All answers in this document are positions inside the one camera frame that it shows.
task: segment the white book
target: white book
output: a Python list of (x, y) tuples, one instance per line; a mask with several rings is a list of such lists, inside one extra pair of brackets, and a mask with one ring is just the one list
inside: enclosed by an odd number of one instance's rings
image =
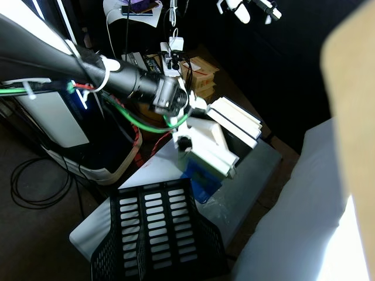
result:
[(241, 130), (251, 135), (254, 139), (259, 138), (261, 131), (259, 130), (259, 124), (253, 122), (252, 119), (248, 118), (246, 115), (240, 113), (229, 104), (222, 100), (215, 101), (211, 108), (215, 109), (217, 112), (221, 113), (230, 122), (237, 125)]
[(253, 139), (251, 136), (246, 134), (244, 131), (233, 125), (231, 122), (229, 122), (226, 118), (222, 117), (219, 113), (217, 113), (215, 110), (210, 109), (207, 113), (209, 117), (211, 117), (213, 120), (215, 120), (217, 123), (219, 123), (221, 126), (226, 128), (229, 132), (231, 132), (233, 135), (238, 137), (241, 141), (246, 143), (249, 147), (255, 148), (257, 145), (257, 141)]
[(247, 111), (243, 110), (242, 108), (240, 108), (239, 106), (237, 106), (236, 104), (234, 104), (233, 102), (231, 102), (230, 100), (228, 100), (226, 97), (219, 98), (219, 99), (222, 100), (223, 102), (225, 102), (226, 104), (230, 105), (231, 107), (233, 107), (238, 112), (240, 112), (243, 115), (245, 115), (247, 118), (250, 118), (253, 122), (257, 123), (259, 130), (262, 128), (260, 120), (258, 120), (256, 117), (252, 116), (250, 113), (248, 113)]

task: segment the gray table surface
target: gray table surface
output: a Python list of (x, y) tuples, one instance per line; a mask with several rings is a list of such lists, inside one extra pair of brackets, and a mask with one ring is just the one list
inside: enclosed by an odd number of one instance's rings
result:
[[(179, 179), (182, 172), (176, 167), (177, 157), (173, 142), (168, 142), (120, 189)], [(199, 212), (219, 228), (224, 246), (233, 239), (280, 160), (281, 155), (275, 149), (259, 140), (238, 166), (234, 179), (225, 179), (206, 204), (196, 202)], [(69, 235), (70, 242), (87, 260), (108, 234), (110, 221), (108, 198)]]

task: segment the stacked cardboard box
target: stacked cardboard box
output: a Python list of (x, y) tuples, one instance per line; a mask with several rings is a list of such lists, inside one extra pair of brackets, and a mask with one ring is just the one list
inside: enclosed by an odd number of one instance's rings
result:
[[(194, 57), (190, 59), (190, 63), (193, 69), (192, 90), (198, 97), (204, 98), (207, 102), (209, 102), (215, 92), (215, 89), (213, 88), (216, 85), (213, 81), (215, 72), (217, 72), (219, 69), (206, 62), (201, 57)], [(180, 65), (183, 78), (186, 79), (189, 65), (185, 61), (181, 62)]]

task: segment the black crate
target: black crate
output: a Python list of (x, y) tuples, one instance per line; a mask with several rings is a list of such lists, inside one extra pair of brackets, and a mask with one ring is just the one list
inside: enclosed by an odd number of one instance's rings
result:
[(219, 229), (198, 213), (190, 179), (118, 190), (93, 281), (203, 280), (229, 272)]

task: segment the floor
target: floor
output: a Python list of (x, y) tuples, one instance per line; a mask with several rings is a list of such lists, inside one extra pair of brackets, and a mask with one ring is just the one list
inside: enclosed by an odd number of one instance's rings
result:
[[(220, 68), (204, 47), (200, 46), (191, 55), (194, 54)], [(228, 74), (220, 69), (215, 78), (216, 95), (229, 96), (257, 115)], [(267, 137), (270, 133), (268, 127), (264, 126), (263, 135)], [(239, 255), (257, 222), (275, 204), (298, 160), (299, 156), (277, 137), (272, 138), (271, 144), (283, 155), (283, 161), (227, 248), (227, 253), (233, 257)], [(90, 280), (89, 262), (69, 242), (69, 233), (81, 222), (75, 187), (71, 188), (61, 202), (46, 210), (26, 210), (11, 200), (9, 177), (12, 170), (33, 157), (36, 155), (32, 151), (0, 125), (0, 279)], [(65, 176), (64, 171), (56, 164), (40, 162), (25, 171), (19, 186), (25, 194), (40, 198), (57, 190)], [(85, 189), (81, 193), (85, 215), (89, 215), (97, 207), (97, 203)]]

